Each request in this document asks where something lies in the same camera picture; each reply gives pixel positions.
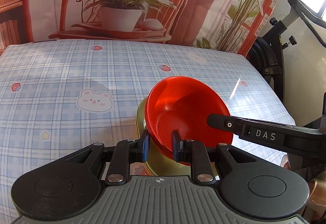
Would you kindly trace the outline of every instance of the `white flower pot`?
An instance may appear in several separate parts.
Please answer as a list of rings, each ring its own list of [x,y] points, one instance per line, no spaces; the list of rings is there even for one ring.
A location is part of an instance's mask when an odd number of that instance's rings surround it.
[[[118,31],[133,31],[141,16],[141,10],[100,7],[102,28]]]

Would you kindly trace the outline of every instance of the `white bear face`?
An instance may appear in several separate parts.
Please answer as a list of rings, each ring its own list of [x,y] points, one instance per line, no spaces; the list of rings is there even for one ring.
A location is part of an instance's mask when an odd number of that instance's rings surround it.
[[[207,64],[207,61],[204,57],[197,56],[194,52],[189,52],[187,54],[187,56],[189,59],[192,59],[193,61],[195,61],[197,63],[203,64],[203,65]]]
[[[93,113],[108,112],[113,106],[110,93],[102,92],[98,94],[91,89],[81,91],[76,104],[80,109]]]

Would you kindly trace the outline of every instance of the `wooden tray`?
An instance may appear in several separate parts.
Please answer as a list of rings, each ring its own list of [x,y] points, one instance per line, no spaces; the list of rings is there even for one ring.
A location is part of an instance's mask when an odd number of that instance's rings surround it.
[[[83,28],[92,33],[101,34],[107,37],[118,38],[118,39],[163,37],[164,32],[166,31],[165,28],[159,31],[152,31],[152,30],[143,31],[140,28],[135,28],[133,31],[130,32],[108,30],[102,28],[101,22],[79,23],[79,24],[73,24],[71,27]]]

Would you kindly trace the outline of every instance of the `yellow star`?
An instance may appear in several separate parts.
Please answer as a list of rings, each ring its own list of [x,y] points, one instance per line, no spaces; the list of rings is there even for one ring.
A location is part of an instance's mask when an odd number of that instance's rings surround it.
[[[42,138],[42,140],[44,140],[44,141],[50,140],[50,136],[51,136],[51,134],[48,133],[47,131],[45,131],[45,132],[43,132],[43,133],[41,134],[41,138]]]

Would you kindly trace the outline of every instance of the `printed backdrop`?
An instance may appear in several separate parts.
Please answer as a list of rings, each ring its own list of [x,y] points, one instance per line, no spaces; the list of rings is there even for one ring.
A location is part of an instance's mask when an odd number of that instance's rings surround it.
[[[0,54],[10,44],[133,40],[246,55],[277,0],[0,0]]]

